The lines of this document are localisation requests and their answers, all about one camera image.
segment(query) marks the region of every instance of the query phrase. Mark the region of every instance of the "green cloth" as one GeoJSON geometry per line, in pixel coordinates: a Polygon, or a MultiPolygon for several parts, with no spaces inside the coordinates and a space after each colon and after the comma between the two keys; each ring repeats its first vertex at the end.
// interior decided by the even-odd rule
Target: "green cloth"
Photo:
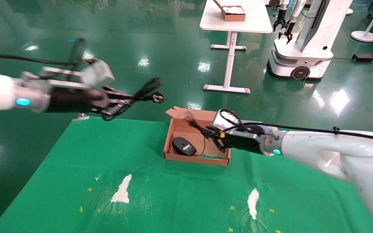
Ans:
{"type": "Polygon", "coordinates": [[[1,216],[0,232],[373,232],[350,183],[240,150],[228,167],[165,161],[167,130],[124,119],[71,123],[1,216]],[[130,202],[110,202],[128,174],[130,202]],[[254,188],[257,220],[247,205],[254,188]]]}

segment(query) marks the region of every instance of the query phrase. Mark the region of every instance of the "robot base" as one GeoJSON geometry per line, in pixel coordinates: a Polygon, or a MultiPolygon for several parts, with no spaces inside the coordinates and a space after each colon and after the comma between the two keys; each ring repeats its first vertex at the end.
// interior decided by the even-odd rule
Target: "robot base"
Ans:
{"type": "Polygon", "coordinates": [[[269,72],[276,77],[294,79],[321,79],[333,53],[322,55],[300,52],[295,41],[276,39],[268,58],[269,72]]]}
{"type": "MultiPolygon", "coordinates": [[[[287,67],[282,67],[274,64],[273,66],[275,69],[272,68],[270,59],[267,61],[267,71],[269,74],[278,77],[278,78],[290,78],[290,73],[295,69],[295,68],[287,68],[287,67]]],[[[306,79],[311,79],[311,80],[320,80],[323,78],[323,75],[321,77],[311,77],[310,75],[306,79]]]]}

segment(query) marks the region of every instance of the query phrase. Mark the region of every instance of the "black power adapter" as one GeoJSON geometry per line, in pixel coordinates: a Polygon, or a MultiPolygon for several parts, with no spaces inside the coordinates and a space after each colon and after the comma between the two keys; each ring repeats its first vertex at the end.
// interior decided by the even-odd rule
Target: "black power adapter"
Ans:
{"type": "Polygon", "coordinates": [[[358,53],[352,56],[355,62],[372,62],[373,57],[369,53],[358,53]]]}
{"type": "Polygon", "coordinates": [[[192,156],[197,152],[197,149],[182,137],[174,138],[172,140],[172,147],[179,155],[192,156]]]}

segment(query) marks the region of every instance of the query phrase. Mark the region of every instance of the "reflective floor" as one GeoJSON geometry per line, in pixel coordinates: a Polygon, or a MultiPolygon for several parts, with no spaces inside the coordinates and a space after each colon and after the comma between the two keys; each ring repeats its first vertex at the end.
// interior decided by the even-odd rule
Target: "reflective floor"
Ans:
{"type": "MultiPolygon", "coordinates": [[[[68,41],[84,37],[85,58],[107,62],[118,90],[134,93],[148,78],[160,77],[165,102],[136,104],[124,118],[168,122],[164,112],[172,106],[226,108],[248,120],[373,131],[373,63],[333,59],[321,82],[277,79],[266,73],[275,33],[238,35],[238,45],[248,50],[236,52],[231,85],[250,88],[250,95],[203,92],[204,84],[222,85],[227,61],[226,50],[209,49],[224,44],[226,32],[199,28],[204,5],[204,0],[0,0],[0,53],[65,61],[73,44],[68,41]]],[[[335,57],[373,55],[373,44],[349,37],[367,27],[365,16],[346,17],[332,48],[335,57]]],[[[11,77],[40,68],[0,60],[0,74],[11,77]]],[[[75,116],[0,112],[0,215],[75,116]]]]}

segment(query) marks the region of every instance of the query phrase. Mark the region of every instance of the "cardboard box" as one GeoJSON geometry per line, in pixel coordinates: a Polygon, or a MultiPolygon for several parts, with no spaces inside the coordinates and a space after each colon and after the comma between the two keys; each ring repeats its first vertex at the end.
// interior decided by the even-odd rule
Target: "cardboard box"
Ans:
{"type": "Polygon", "coordinates": [[[221,9],[222,18],[224,21],[231,22],[231,21],[245,21],[245,12],[241,6],[222,6],[220,0],[214,0],[217,6],[221,9]],[[243,10],[243,14],[230,14],[227,13],[224,7],[231,8],[231,7],[239,7],[243,10]]]}
{"type": "Polygon", "coordinates": [[[228,166],[228,163],[230,162],[231,149],[227,149],[225,152],[220,152],[215,144],[211,140],[205,139],[198,129],[188,125],[188,119],[193,118],[199,125],[205,128],[206,126],[211,125],[216,112],[184,109],[175,106],[173,109],[166,111],[166,113],[172,116],[163,150],[166,160],[203,163],[225,167],[228,166]],[[205,145],[203,154],[207,156],[203,158],[202,156],[197,155],[178,155],[172,147],[172,140],[175,137],[183,137],[187,139],[197,149],[197,154],[202,153],[205,145]],[[217,156],[221,157],[222,159],[208,158],[208,156],[217,156]]]}

